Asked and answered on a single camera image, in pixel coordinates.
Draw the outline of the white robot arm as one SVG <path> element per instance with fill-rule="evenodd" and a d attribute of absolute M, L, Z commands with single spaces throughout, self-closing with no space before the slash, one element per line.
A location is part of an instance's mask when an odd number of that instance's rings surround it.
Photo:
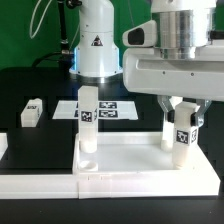
<path fill-rule="evenodd" d="M 165 113 L 172 96 L 193 98 L 199 110 L 224 101 L 224 31 L 214 28 L 217 0 L 152 0 L 149 21 L 123 33 L 127 50 L 114 44 L 114 9 L 109 0 L 67 0 L 79 7 L 80 42 L 70 72 L 103 80 L 119 73 L 131 92 L 158 97 Z"/>

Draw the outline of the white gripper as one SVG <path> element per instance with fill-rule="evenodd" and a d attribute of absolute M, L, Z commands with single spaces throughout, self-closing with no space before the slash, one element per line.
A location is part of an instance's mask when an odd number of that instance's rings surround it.
<path fill-rule="evenodd" d="M 123 56 L 123 81 L 130 92 L 167 95 L 157 101 L 170 123 L 175 117 L 170 96 L 197 99 L 191 125 L 202 127 L 211 100 L 224 101 L 224 46 L 199 48 L 192 60 L 162 59 L 156 49 L 129 48 Z"/>

